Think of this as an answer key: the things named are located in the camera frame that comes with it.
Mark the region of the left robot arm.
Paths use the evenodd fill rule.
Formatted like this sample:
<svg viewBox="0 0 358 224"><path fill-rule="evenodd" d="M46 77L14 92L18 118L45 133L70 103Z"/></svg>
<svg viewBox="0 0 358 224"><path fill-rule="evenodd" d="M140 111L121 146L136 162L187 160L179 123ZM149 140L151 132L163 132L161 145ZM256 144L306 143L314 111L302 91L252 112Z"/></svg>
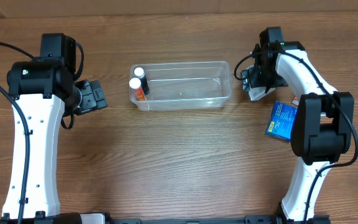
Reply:
<svg viewBox="0 0 358 224"><path fill-rule="evenodd" d="M62 33L44 34L39 56L16 62L3 91L14 113L11 180L1 223L109 223L106 212L62 213L57 190L57 146L65 118L101 110L97 81L80 80L82 46Z"/></svg>

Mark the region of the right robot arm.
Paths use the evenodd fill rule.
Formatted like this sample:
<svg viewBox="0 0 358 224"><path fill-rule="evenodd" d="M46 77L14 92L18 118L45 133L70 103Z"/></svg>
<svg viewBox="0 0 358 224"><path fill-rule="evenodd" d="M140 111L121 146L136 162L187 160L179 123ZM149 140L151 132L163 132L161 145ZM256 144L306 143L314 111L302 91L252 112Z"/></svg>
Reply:
<svg viewBox="0 0 358 224"><path fill-rule="evenodd" d="M249 55L254 64L234 77L244 92L257 101L274 89L289 86L298 99L290 128L290 144L297 157L289 189L274 215L248 215L245 223L330 223L314 214L319 191L328 172L352 143L358 157L358 137L352 124L354 98L328 84L309 61L299 41L286 42L280 27L268 27Z"/></svg>

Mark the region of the orange tube white cap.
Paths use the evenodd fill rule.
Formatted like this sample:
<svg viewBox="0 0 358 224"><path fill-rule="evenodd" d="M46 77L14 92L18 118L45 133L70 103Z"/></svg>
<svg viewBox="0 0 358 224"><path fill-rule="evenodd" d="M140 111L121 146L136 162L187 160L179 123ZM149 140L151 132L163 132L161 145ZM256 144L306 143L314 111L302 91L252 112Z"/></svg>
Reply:
<svg viewBox="0 0 358 224"><path fill-rule="evenodd" d="M131 78L129 86L133 89L135 96L139 101L146 101L145 93L142 88L142 82L139 78Z"/></svg>

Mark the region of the white medicine box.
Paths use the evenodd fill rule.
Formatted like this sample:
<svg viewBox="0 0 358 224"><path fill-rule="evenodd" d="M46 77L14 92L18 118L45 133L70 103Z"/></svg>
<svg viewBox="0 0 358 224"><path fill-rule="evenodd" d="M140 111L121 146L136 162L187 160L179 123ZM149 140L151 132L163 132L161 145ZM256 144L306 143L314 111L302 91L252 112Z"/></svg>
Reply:
<svg viewBox="0 0 358 224"><path fill-rule="evenodd" d="M274 90L275 88L270 88L268 91L266 91L266 87L251 88L249 90L249 98L251 101L258 101L273 92Z"/></svg>

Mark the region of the black tube white cap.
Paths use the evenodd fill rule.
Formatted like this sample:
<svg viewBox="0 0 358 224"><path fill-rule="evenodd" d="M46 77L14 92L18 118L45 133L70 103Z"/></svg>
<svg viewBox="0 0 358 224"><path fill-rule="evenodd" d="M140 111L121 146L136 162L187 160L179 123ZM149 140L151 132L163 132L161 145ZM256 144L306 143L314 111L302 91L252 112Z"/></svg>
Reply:
<svg viewBox="0 0 358 224"><path fill-rule="evenodd" d="M149 85L148 85L145 70L142 67L137 67L137 68L134 69L134 75L140 80L141 87L142 87L144 93L146 95L149 94L150 88L149 88Z"/></svg>

